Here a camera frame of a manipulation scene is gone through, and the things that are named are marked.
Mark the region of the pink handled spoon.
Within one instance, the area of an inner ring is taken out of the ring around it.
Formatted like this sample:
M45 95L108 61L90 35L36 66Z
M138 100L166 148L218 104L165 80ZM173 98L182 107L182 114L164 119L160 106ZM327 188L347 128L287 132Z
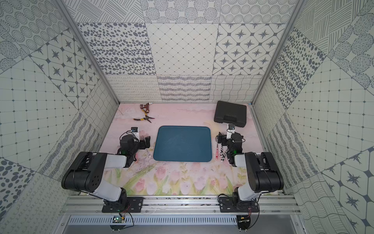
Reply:
M219 146L219 137L216 136L216 151L215 151L215 159L218 160L220 156L220 146Z

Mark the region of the black plastic tool case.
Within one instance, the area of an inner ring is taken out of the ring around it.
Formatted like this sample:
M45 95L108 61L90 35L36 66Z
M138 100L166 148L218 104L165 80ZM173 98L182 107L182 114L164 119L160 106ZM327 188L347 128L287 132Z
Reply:
M225 101L218 101L216 105L214 121L217 123L234 124L237 127L245 127L247 120L247 106Z

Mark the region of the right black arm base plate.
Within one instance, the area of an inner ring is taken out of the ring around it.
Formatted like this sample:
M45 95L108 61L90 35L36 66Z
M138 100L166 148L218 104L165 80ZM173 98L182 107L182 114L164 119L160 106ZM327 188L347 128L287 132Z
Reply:
M221 213L258 213L259 205L256 200L241 201L228 196L218 196Z

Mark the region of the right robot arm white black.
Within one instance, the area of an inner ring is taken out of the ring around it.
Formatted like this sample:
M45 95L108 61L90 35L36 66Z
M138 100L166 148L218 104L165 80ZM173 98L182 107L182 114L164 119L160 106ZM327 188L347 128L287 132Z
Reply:
M229 164L247 171L247 184L234 189L231 197L232 205L237 210L256 204L263 193L284 188L283 177L271 152L245 153L242 148L245 139L239 133L219 133L216 140L219 145L227 148L222 150L221 155Z

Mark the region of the controller board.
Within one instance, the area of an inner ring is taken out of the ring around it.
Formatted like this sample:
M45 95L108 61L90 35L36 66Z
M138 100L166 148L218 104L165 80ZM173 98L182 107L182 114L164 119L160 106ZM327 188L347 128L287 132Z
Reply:
M245 215L237 215L237 228L239 231L247 231L251 227L251 217Z
M126 225L124 224L123 217L120 217L120 216L114 216L113 217L112 223L110 224L110 228L113 231L118 231L119 232L119 231L123 230L125 227L126 227Z

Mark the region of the left controller board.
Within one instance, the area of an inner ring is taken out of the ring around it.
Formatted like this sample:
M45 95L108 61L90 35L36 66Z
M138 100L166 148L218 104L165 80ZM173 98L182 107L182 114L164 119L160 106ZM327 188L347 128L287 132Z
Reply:
M126 227L126 225L124 224L123 217L120 217L120 216L114 216L113 217L112 223L110 224L110 228L113 231L118 231L119 232L119 231L123 230L125 227Z

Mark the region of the dark red hand tool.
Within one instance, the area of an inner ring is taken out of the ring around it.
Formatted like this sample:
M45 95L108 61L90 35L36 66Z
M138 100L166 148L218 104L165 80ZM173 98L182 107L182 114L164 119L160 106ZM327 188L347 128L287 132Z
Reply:
M139 107L141 110L145 111L145 113L149 113L150 112L150 105L152 105L153 103L152 102L148 102L146 104L140 104Z

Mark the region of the teal plastic tray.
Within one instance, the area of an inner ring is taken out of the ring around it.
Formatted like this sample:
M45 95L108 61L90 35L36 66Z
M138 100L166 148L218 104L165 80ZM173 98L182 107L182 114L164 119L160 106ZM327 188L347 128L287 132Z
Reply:
M153 158L170 162L210 162L211 131L205 126L161 126Z

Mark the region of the yellow handled pliers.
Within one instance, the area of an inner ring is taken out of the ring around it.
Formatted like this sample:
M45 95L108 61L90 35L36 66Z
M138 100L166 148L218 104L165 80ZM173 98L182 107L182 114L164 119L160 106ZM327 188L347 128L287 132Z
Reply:
M154 118L149 117L148 115L146 115L143 118L134 118L133 120L134 121L148 121L149 123L151 123L151 120L154 120Z

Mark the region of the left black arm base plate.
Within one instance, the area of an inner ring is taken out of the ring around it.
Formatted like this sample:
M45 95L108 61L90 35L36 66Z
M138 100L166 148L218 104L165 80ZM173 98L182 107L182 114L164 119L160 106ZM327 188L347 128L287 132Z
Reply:
M143 197L128 197L116 202L104 200L102 213L140 213L143 206Z

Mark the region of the cow pattern handled fork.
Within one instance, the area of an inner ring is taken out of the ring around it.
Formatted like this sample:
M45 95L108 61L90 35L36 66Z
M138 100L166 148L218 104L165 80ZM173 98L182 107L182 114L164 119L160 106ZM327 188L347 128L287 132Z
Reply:
M221 157L221 161L224 161L226 158L226 151L224 149L224 146L221 146L220 148L220 157Z

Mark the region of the pink floral table mat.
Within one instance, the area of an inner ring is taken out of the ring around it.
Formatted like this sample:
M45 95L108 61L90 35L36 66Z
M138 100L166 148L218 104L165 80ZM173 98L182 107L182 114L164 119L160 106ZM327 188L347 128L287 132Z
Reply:
M214 121L215 104L152 104L148 121L142 118L139 104L120 104L100 147L100 152L115 154L121 134L138 127L142 136L150 136L155 144L158 129L164 125L205 126L212 138L227 130L224 123ZM129 195L231 195L233 190L247 184L247 171L233 167L228 160L215 159L216 140L212 140L210 162L156 161L154 149L140 150L136 162L129 168L106 169L105 181L124 188Z

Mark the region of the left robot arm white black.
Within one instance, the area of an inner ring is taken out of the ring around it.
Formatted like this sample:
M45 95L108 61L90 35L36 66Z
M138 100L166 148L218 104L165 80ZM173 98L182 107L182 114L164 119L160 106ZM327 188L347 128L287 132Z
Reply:
M124 135L116 154L80 152L64 174L61 186L65 190L83 192L103 199L107 206L127 205L126 190L105 181L106 169L129 168L139 150L150 148L151 137Z

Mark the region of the right controller board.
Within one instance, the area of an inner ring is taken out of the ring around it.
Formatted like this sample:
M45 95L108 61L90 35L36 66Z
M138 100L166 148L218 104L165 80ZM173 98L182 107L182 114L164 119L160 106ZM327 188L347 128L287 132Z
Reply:
M237 228L239 231L247 231L251 227L251 217L245 215L237 215Z

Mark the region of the aluminium mounting rail frame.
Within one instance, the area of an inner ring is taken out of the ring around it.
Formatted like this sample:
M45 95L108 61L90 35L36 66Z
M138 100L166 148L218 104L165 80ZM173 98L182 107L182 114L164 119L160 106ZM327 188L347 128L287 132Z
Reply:
M234 209L226 196L143 196L138 201L130 196L130 207L125 210L135 215L300 215L293 196L266 195L249 208ZM64 215L117 215L103 200L91 196L70 196L62 211Z

